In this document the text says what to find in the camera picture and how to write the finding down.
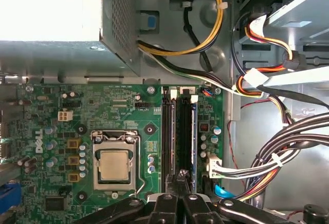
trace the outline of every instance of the metal mesh grille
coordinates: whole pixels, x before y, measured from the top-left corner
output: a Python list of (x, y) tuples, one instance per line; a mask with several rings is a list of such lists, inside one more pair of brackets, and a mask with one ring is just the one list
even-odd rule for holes
[(136, 52), (136, 0), (113, 0), (112, 36), (130, 59)]

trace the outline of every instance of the ram slot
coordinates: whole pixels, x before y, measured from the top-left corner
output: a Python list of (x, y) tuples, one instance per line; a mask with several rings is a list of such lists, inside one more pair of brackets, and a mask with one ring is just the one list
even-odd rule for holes
[(176, 100), (171, 100), (170, 104), (171, 115), (171, 143), (170, 143), (170, 174), (176, 174)]
[(191, 97), (192, 127), (191, 127), (191, 192), (196, 193), (197, 184), (197, 96)]
[(179, 169), (191, 170), (192, 109), (190, 97), (181, 97), (179, 102)]
[(171, 101), (168, 90), (163, 88), (161, 124), (161, 191), (166, 190), (166, 176), (170, 173), (171, 163)]

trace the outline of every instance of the dell logo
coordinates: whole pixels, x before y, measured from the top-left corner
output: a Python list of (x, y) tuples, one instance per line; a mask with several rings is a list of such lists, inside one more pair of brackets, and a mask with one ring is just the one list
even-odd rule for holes
[(36, 144), (36, 148), (35, 148), (35, 152), (37, 154), (41, 154), (43, 153), (43, 148), (42, 148), (42, 139), (43, 139), (43, 130), (40, 129), (38, 131), (35, 132), (35, 144)]

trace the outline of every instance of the cpu socket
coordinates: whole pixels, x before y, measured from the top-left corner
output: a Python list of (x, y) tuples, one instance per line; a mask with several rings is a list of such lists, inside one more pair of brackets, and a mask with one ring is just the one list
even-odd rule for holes
[(94, 130), (94, 189), (136, 190), (136, 148), (140, 137), (135, 130)]

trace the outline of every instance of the white wire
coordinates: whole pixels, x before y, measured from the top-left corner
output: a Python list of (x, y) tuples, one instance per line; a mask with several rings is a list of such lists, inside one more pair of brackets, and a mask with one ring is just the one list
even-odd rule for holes
[[(283, 155), (281, 155), (279, 157), (279, 160), (280, 161), (284, 161), (288, 156), (290, 156), (291, 154), (293, 153), (293, 151), (286, 151)], [(215, 164), (215, 168), (217, 171), (220, 171), (222, 173), (247, 173), (248, 170), (250, 169), (263, 169), (265, 167), (268, 167), (268, 166), (271, 166), (271, 165), (278, 165), (275, 161), (270, 161), (268, 162), (267, 164), (264, 164), (264, 165), (261, 165), (261, 166), (255, 166), (255, 167), (251, 167), (251, 168), (248, 168), (248, 169), (230, 169), (230, 168), (227, 168), (227, 167), (222, 167), (222, 166), (219, 166), (217, 164)]]
[(149, 56), (150, 58), (152, 58), (154, 61), (156, 61), (156, 62), (157, 62), (160, 66), (162, 66), (164, 69), (166, 69), (167, 71), (169, 71), (169, 72), (171, 72), (171, 73), (173, 73), (173, 74), (177, 74), (177, 75), (180, 75), (180, 76), (182, 76), (182, 77), (189, 76), (189, 77), (191, 77), (191, 78), (193, 78), (193, 79), (200, 79), (200, 80), (202, 80), (202, 81), (209, 82), (209, 83), (211, 83), (211, 84), (213, 84), (213, 85), (215, 85), (215, 86), (217, 86), (217, 87), (219, 87), (219, 88), (221, 88), (221, 89), (223, 89), (223, 90), (226, 90), (226, 91), (228, 91), (228, 92), (230, 92), (230, 93), (232, 93), (232, 94), (235, 94), (235, 95), (238, 95), (238, 96), (242, 96), (242, 97), (245, 96), (244, 94), (238, 93), (238, 92), (234, 91), (233, 89), (226, 88), (226, 87), (224, 87), (223, 85), (221, 85), (220, 83), (218, 83), (218, 82), (216, 82), (216, 81), (213, 81), (213, 80), (211, 80), (211, 79), (205, 78), (205, 77), (201, 77), (201, 76), (197, 76), (197, 75), (193, 75), (193, 74), (185, 74), (185, 73), (183, 73), (183, 75), (181, 75), (181, 74), (179, 74), (179, 72), (170, 69), (169, 67), (167, 67), (166, 65), (164, 65), (162, 62), (158, 61), (158, 60), (157, 60), (152, 54), (150, 54), (150, 53), (144, 51), (144, 50), (141, 49), (141, 48), (139, 48), (139, 50), (142, 51), (143, 53), (145, 53), (145, 54), (146, 54), (147, 56)]
[[(297, 150), (294, 152), (294, 154), (292, 156), (297, 156), (298, 153), (299, 153), (300, 150)], [(289, 161), (289, 159), (285, 160), (285, 161), (282, 161), (283, 164), (287, 163)], [(256, 174), (250, 174), (250, 175), (246, 175), (246, 176), (240, 176), (240, 177), (228, 177), (228, 176), (219, 176), (219, 178), (222, 178), (222, 179), (246, 179), (246, 178), (253, 178), (253, 177), (257, 177), (257, 176), (261, 176), (261, 175), (264, 175), (268, 172), (271, 172), (272, 170), (276, 169), (277, 167), (279, 167), (279, 165), (275, 165), (267, 170), (264, 170), (264, 171), (261, 171), (259, 173), (256, 173)]]

